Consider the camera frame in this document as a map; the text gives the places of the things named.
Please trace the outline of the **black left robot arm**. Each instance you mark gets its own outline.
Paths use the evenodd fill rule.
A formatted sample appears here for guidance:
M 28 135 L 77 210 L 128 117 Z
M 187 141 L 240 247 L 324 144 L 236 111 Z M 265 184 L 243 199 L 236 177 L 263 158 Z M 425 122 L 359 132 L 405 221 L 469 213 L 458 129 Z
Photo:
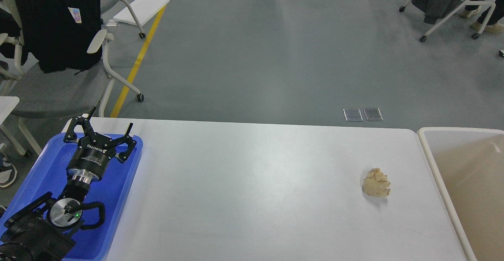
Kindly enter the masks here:
M 91 116 L 53 137 L 1 219 L 2 261 L 95 261 L 111 244 L 140 159 L 131 134 L 100 134 Z

